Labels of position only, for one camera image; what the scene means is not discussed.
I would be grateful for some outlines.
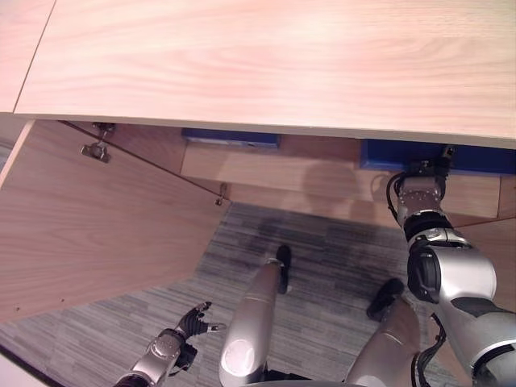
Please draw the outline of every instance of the wooden cabinet door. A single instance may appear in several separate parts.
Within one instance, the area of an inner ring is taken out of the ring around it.
[[[57,122],[29,122],[0,173],[0,321],[190,276],[227,204]]]

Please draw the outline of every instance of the wooden desk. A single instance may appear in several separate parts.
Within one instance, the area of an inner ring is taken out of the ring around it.
[[[16,113],[516,148],[514,1],[57,0]]]
[[[14,111],[53,6],[54,0],[0,2],[0,112]]]

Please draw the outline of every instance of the cable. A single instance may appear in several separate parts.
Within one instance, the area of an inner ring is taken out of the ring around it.
[[[403,180],[402,178],[405,175],[406,175],[405,172],[400,172],[400,173],[395,174],[394,176],[392,176],[389,179],[389,181],[387,182],[387,187],[385,188],[385,196],[387,197],[388,208],[390,210],[390,213],[393,215],[393,217],[396,221],[397,221],[397,212],[394,209],[393,201],[391,200],[391,197],[390,197],[390,187],[394,183],[394,192],[396,193],[396,195],[399,195],[400,188],[401,188],[401,182]]]
[[[418,387],[415,384],[415,370],[418,371],[418,380],[419,380],[419,387],[431,387],[428,383],[427,379],[425,378],[425,369],[427,368],[428,363],[430,363],[430,360],[435,356],[437,351],[443,346],[444,342],[446,341],[446,331],[444,331],[443,324],[440,322],[439,318],[435,313],[431,316],[435,323],[439,326],[439,333],[435,337],[435,344],[431,347],[427,348],[423,352],[421,352],[419,355],[414,357],[412,361],[412,369],[411,369],[411,376],[412,376],[412,386]]]

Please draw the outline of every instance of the wooden panel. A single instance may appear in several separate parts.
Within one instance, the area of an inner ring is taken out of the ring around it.
[[[98,135],[98,129],[91,122],[72,122],[92,135]],[[186,141],[181,137],[180,127],[156,127],[152,125],[117,124],[116,132],[106,138],[109,144],[115,144],[135,155],[151,161],[168,171],[179,173]]]
[[[0,146],[14,147],[27,119],[13,114],[0,113]]]
[[[29,123],[0,173],[0,321],[185,278],[218,226],[215,195],[89,142]]]
[[[516,176],[500,178],[500,200],[498,218],[506,219],[516,216]]]
[[[60,0],[16,111],[516,148],[514,15],[512,0]]]
[[[232,184],[229,196],[233,202],[399,228],[383,204],[241,184]]]
[[[54,0],[0,1],[0,112],[12,112]]]
[[[385,186],[391,173],[358,169],[353,142],[341,143],[340,159],[336,152],[326,156],[325,144],[314,146],[310,156],[301,156],[302,149],[295,149],[301,142],[311,144],[311,138],[301,137],[292,147],[283,144],[279,152],[189,144],[181,174],[332,198],[385,202]],[[457,214],[496,218],[499,185],[498,177],[452,175],[443,208]]]

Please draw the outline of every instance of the cabinet hinge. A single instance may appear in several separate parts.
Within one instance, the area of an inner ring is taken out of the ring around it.
[[[224,199],[226,198],[226,193],[227,193],[227,184],[222,183],[220,185],[220,193],[218,194],[219,196],[218,196],[218,198],[215,199],[216,206],[221,206],[224,203]]]
[[[83,145],[81,154],[103,163],[109,163],[111,156],[107,152],[107,144],[104,140],[109,134],[114,133],[116,125],[114,123],[93,123],[93,127],[98,129],[99,140],[90,145]]]

